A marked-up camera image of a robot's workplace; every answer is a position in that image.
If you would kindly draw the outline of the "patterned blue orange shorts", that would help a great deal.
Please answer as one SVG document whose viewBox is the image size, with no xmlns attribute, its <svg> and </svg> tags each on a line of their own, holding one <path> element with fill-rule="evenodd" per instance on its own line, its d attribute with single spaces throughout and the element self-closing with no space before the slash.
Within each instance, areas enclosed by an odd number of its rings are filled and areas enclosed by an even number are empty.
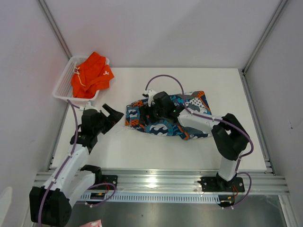
<svg viewBox="0 0 303 227">
<path fill-rule="evenodd" d="M 169 95 L 175 105 L 186 105 L 187 108 L 201 114 L 211 114 L 209 104 L 204 91 L 186 92 L 182 94 Z M 125 126 L 139 132 L 157 136 L 180 136 L 183 140 L 207 138 L 209 133 L 181 126 L 179 123 L 169 123 L 160 120 L 156 123 L 142 122 L 142 106 L 148 104 L 148 99 L 141 99 L 126 106 Z"/>
</svg>

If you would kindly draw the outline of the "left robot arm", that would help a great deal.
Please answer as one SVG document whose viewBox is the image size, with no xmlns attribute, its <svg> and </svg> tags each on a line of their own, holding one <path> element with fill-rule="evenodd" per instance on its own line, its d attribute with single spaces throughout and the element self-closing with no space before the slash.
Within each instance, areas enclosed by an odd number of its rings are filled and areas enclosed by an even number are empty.
<svg viewBox="0 0 303 227">
<path fill-rule="evenodd" d="M 73 206 L 88 189 L 104 186 L 116 191 L 115 183 L 104 181 L 100 167 L 82 164 L 97 144 L 98 135 L 109 132 L 124 116 L 107 104 L 102 107 L 108 115 L 90 102 L 82 108 L 81 121 L 75 118 L 75 131 L 66 157 L 42 186 L 32 187 L 30 216 L 39 226 L 66 226 Z"/>
</svg>

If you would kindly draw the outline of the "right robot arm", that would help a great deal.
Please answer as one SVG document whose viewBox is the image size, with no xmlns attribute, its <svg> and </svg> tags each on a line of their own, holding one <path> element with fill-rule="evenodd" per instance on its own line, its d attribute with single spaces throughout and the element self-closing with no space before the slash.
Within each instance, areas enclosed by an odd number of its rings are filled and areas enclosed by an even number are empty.
<svg viewBox="0 0 303 227">
<path fill-rule="evenodd" d="M 156 123 L 166 120 L 183 128 L 191 128 L 211 135 L 222 156 L 220 169 L 216 174 L 216 185 L 226 191 L 233 186 L 240 164 L 240 155 L 251 142 L 237 118 L 228 113 L 215 117 L 204 113 L 206 109 L 197 98 L 176 105 L 170 96 L 162 91 L 146 90 L 143 96 L 147 104 L 141 111 L 141 119 Z"/>
</svg>

